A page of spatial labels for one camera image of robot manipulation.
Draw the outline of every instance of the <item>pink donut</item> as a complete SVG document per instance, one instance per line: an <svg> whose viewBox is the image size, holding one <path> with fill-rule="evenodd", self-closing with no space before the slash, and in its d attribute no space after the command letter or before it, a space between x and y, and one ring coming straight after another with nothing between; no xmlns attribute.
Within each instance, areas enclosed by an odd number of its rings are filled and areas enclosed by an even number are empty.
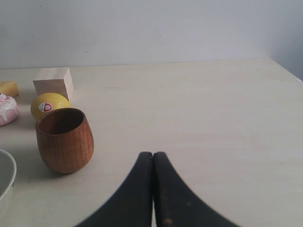
<svg viewBox="0 0 303 227"><path fill-rule="evenodd" d="M14 98L0 94L0 126L15 120L19 115L19 107Z"/></svg>

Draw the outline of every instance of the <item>lemon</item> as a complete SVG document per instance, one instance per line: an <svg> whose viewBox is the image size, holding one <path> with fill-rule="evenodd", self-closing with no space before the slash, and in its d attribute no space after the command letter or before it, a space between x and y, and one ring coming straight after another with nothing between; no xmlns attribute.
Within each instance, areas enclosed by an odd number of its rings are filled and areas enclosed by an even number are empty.
<svg viewBox="0 0 303 227"><path fill-rule="evenodd" d="M36 120L39 120L43 115L52 110L70 106L70 102L62 95L57 93L44 93L33 100L30 106L30 112Z"/></svg>

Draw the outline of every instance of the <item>white table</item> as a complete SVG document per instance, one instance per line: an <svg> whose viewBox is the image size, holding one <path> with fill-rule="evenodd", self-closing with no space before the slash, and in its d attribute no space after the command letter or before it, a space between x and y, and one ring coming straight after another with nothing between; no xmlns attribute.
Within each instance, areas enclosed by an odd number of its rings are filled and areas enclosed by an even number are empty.
<svg viewBox="0 0 303 227"><path fill-rule="evenodd" d="M270 59L71 68L92 160L57 177L42 162L30 104L38 69L15 80L21 117L0 128L18 166L2 227L70 227L102 205L140 151L165 151L206 203L243 227L303 225L303 83Z"/></svg>

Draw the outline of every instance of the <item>white wall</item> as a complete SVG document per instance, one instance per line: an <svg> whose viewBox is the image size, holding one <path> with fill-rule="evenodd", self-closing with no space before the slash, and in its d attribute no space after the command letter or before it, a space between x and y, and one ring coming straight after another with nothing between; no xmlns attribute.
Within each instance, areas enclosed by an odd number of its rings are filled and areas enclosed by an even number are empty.
<svg viewBox="0 0 303 227"><path fill-rule="evenodd" d="M303 76L303 0L2 0L0 68L271 56Z"/></svg>

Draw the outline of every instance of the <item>yellow object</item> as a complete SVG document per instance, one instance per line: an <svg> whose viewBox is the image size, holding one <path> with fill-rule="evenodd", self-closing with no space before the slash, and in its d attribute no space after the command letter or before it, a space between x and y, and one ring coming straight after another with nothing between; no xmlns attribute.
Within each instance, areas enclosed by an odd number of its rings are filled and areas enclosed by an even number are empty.
<svg viewBox="0 0 303 227"><path fill-rule="evenodd" d="M19 95L18 87L14 81L0 81L0 93L6 96L16 97Z"/></svg>
<svg viewBox="0 0 303 227"><path fill-rule="evenodd" d="M30 107L30 112L36 120L39 120L43 115L52 110L70 106L70 102L62 95L57 93L44 93L34 99Z"/></svg>

